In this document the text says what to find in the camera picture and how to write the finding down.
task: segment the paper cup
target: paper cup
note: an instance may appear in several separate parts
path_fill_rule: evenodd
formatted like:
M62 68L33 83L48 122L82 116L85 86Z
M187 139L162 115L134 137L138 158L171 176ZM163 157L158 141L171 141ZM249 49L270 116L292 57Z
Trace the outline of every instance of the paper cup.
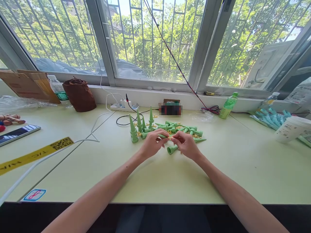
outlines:
M287 143L310 129L311 120L292 116L287 118L284 124L275 132L275 140L281 143Z

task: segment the green bottle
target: green bottle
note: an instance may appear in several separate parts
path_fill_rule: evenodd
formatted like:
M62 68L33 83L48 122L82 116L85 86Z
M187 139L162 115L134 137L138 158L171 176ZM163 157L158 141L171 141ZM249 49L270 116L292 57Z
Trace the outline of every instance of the green bottle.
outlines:
M228 97L227 101L225 102L223 108L220 110L219 117L222 119L226 119L233 109L235 103L237 102L237 96L239 95L238 92L234 92L232 96Z

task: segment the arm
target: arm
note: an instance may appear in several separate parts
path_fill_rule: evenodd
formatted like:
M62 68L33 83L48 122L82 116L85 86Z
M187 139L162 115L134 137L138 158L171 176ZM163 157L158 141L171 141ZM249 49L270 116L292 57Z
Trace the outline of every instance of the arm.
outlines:
M169 136L163 129L148 133L143 146L136 154L69 206L43 230L43 233L87 232L129 175L142 162L164 147L168 139L159 139L158 134Z
M172 139L179 150L196 162L208 175L222 198L250 233L288 233L286 228L251 194L218 170L199 151L192 136L178 131Z

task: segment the bottle cap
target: bottle cap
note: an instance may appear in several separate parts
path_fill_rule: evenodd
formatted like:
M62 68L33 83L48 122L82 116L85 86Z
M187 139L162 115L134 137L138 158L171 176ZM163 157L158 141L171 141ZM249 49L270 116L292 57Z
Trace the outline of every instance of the bottle cap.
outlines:
M56 79L55 75L47 75L48 79L52 80L52 79Z

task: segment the desk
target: desk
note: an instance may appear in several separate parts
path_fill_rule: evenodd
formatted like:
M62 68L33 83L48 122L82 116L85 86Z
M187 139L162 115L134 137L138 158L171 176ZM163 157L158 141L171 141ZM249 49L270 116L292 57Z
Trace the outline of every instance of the desk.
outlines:
M63 108L62 106L21 112L20 115L23 120L26 120L28 124L40 126L41 129L0 147L0 163L26 155L68 136L71 137L73 141L87 138L90 135L91 127L93 126L96 118L105 112L108 111L104 105L99 105L96 109L85 113L78 113L74 110L74 108ZM95 129L105 122L105 120L107 120L112 114L113 113L102 116L98 120ZM2 134L22 126L23 125L8 126ZM44 176L46 176L62 160L64 160L68 154L74 151L78 145L79 143L65 149L37 166L21 182L21 184L14 190L6 201L18 201ZM0 196L2 196L33 163L34 162L26 164L0 176Z
M311 204L308 147L278 143L269 129L257 133L255 125L261 125L251 123L248 118L238 121L231 116L226 120L214 116L211 122L200 122L192 120L191 112L183 111L182 118L156 118L155 122L164 123L168 119L198 126L204 131L203 138L207 138L198 143L199 149L262 204ZM116 119L122 115L125 113L116 112L95 132L100 143L79 146L35 187L47 190L40 201L76 201L140 148L143 140L132 144L129 127L116 125ZM144 116L147 122L148 113ZM178 151L169 155L166 149L161 149L132 173L112 203L223 204L224 201L193 161Z

